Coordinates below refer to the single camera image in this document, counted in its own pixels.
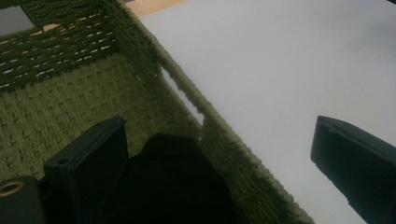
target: woven rope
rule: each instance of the woven rope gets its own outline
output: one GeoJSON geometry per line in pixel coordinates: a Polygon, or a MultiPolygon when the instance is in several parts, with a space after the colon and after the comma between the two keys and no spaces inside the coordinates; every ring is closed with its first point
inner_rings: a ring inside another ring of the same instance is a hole
{"type": "MultiPolygon", "coordinates": [[[[42,176],[42,163],[81,132],[124,116],[131,155],[156,132],[200,137],[243,223],[313,223],[121,0],[69,3],[29,2],[38,27],[61,25],[0,37],[0,83],[7,85],[0,89],[0,180],[42,176]],[[205,115],[203,127],[161,66],[205,115]]],[[[10,4],[0,0],[0,7],[10,4]]]]}

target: basket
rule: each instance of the basket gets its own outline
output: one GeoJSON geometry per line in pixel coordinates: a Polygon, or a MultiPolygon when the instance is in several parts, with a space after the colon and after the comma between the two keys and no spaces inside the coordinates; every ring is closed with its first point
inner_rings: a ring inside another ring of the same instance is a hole
{"type": "Polygon", "coordinates": [[[155,133],[199,140],[242,223],[313,223],[123,2],[0,0],[0,8],[14,6],[35,28],[0,36],[0,181],[43,177],[57,151],[94,123],[123,116],[131,156],[155,133]]]}

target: dark clothing item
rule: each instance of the dark clothing item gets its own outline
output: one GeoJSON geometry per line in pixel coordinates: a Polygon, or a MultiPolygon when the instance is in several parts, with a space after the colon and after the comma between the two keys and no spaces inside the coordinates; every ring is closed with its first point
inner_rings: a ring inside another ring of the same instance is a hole
{"type": "Polygon", "coordinates": [[[189,137],[150,138],[103,204],[98,224],[238,223],[222,177],[189,137]]]}

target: brass ring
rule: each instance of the brass ring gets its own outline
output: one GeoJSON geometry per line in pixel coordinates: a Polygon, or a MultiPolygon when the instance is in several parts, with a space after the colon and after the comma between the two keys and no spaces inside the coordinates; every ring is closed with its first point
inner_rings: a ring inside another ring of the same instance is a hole
{"type": "Polygon", "coordinates": [[[23,188],[23,186],[24,186],[24,183],[21,181],[12,181],[12,182],[6,183],[5,185],[0,186],[0,197],[6,197],[10,194],[18,192],[20,189],[23,188]],[[5,188],[13,186],[13,185],[16,185],[16,187],[14,189],[3,191],[5,188]]]}

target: black object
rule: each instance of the black object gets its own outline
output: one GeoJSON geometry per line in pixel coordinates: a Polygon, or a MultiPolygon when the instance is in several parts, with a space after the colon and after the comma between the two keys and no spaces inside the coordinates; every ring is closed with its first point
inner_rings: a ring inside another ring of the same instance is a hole
{"type": "Polygon", "coordinates": [[[59,198],[55,209],[62,211],[64,222],[93,223],[102,198],[124,174],[124,124],[123,118],[97,123],[44,164],[47,189],[56,195],[48,198],[59,198]]]}
{"type": "Polygon", "coordinates": [[[0,223],[45,224],[37,182],[21,176],[0,183],[0,223]]]}
{"type": "Polygon", "coordinates": [[[396,223],[396,147],[319,116],[311,160],[369,224],[396,223]]]}
{"type": "Polygon", "coordinates": [[[98,224],[236,224],[222,177],[193,138],[156,134],[106,196],[98,224]]]}

